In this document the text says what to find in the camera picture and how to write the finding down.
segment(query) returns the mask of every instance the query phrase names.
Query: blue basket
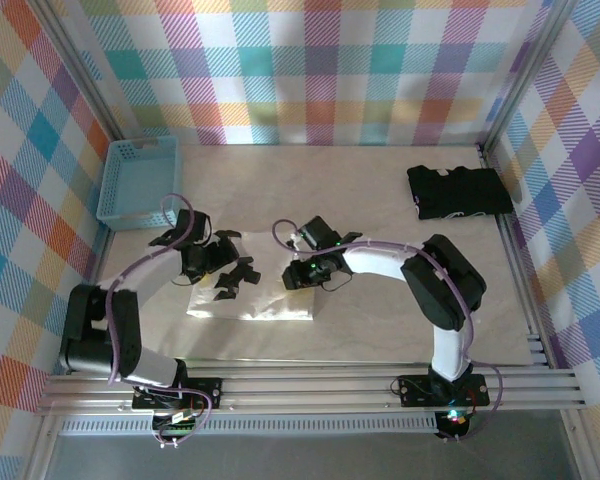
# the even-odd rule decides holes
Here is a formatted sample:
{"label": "blue basket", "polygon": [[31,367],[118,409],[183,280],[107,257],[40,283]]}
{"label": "blue basket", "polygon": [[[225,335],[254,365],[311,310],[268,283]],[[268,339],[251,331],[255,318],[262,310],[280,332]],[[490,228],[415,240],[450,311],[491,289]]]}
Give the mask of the blue basket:
{"label": "blue basket", "polygon": [[[182,192],[182,159],[176,137],[112,142],[107,152],[96,218],[111,230],[168,225],[160,210],[167,193]],[[165,200],[175,223],[180,200]]]}

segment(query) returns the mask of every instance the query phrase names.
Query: colorful checkered pattern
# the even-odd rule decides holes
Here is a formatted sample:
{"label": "colorful checkered pattern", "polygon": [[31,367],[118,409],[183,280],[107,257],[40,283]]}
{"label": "colorful checkered pattern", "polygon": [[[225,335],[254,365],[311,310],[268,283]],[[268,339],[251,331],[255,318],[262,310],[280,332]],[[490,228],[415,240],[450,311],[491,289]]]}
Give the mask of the colorful checkered pattern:
{"label": "colorful checkered pattern", "polygon": [[600,439],[600,0],[581,0],[495,151],[561,366]]}
{"label": "colorful checkered pattern", "polygon": [[[78,33],[70,2],[96,42]],[[145,135],[427,145],[484,135],[551,0],[54,4],[112,111]]]}
{"label": "colorful checkered pattern", "polygon": [[69,292],[101,248],[107,145],[25,0],[0,0],[0,479],[18,471]]}

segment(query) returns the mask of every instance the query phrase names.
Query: table surface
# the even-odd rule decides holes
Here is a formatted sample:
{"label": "table surface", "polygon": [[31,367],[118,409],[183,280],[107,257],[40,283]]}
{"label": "table surface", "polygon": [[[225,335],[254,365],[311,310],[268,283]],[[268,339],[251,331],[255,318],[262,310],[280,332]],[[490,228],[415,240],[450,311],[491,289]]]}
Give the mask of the table surface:
{"label": "table surface", "polygon": [[[419,243],[449,237],[482,274],[476,360],[531,363],[527,323],[493,217],[417,218],[406,170],[480,166],[472,147],[182,146],[183,194],[214,228],[266,232],[279,218],[321,215],[341,234]],[[164,228],[116,233],[103,278],[137,259]],[[199,319],[190,288],[165,285],[141,310],[143,345],[205,359],[423,362],[433,332],[402,282],[357,275],[334,293],[316,291],[313,321]]]}

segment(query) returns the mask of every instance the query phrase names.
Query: white paper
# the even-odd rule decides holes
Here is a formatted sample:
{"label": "white paper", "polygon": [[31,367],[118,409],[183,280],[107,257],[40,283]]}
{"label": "white paper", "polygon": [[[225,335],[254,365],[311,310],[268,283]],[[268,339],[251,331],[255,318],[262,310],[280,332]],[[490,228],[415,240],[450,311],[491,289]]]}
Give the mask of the white paper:
{"label": "white paper", "polygon": [[237,298],[214,301],[221,291],[214,288],[218,277],[235,268],[231,263],[192,287],[187,313],[197,318],[313,320],[314,289],[290,291],[282,283],[282,272],[294,254],[280,248],[269,232],[243,233],[240,243],[241,255],[253,257],[251,266],[262,274],[260,282],[253,285],[242,281]]}

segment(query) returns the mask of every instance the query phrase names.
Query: folded black shirt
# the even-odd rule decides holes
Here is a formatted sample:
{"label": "folded black shirt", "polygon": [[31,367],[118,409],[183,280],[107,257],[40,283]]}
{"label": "folded black shirt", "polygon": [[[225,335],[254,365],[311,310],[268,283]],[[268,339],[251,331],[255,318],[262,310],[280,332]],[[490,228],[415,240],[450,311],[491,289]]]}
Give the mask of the folded black shirt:
{"label": "folded black shirt", "polygon": [[511,213],[513,204],[492,168],[456,167],[430,170],[420,165],[407,170],[418,218],[453,218]]}

